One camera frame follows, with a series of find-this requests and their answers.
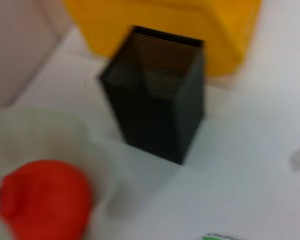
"red ball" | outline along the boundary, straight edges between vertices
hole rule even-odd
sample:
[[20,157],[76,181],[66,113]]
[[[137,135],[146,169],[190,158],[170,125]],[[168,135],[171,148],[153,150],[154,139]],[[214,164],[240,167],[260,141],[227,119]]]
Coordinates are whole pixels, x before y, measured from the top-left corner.
[[27,163],[0,188],[0,216],[17,240],[79,240],[92,204],[85,174],[63,161]]

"white table surface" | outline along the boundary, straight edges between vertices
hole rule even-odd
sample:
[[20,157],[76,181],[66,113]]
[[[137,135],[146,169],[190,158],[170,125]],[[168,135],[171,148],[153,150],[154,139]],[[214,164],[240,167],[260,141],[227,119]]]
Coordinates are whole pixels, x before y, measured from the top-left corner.
[[124,144],[92,76],[106,64],[74,29],[18,106],[76,114],[120,165],[113,237],[195,240],[209,232],[249,240],[300,239],[300,0],[263,0],[245,66],[231,87],[207,87],[207,118],[185,166]]

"yellow bin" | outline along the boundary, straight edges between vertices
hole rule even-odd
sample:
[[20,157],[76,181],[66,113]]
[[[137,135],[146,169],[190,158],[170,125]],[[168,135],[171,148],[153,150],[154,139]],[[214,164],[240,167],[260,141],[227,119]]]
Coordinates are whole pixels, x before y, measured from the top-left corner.
[[244,60],[262,0],[64,0],[88,45],[112,56],[131,25],[206,41],[210,77]]

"white plastic bag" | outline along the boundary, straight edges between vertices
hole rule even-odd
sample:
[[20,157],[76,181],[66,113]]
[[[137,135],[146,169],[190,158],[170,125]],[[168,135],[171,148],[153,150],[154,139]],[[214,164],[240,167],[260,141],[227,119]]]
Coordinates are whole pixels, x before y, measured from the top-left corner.
[[0,179],[24,163],[54,159],[86,173],[95,193],[87,240],[108,240],[107,204],[119,186],[119,175],[102,149],[91,142],[77,117],[37,108],[0,111]]

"black pencil holder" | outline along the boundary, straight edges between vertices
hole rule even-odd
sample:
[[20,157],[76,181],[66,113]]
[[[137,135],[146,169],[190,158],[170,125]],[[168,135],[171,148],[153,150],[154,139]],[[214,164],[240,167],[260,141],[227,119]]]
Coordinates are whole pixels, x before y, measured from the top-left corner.
[[203,41],[135,26],[100,76],[126,142],[176,164],[204,116]]

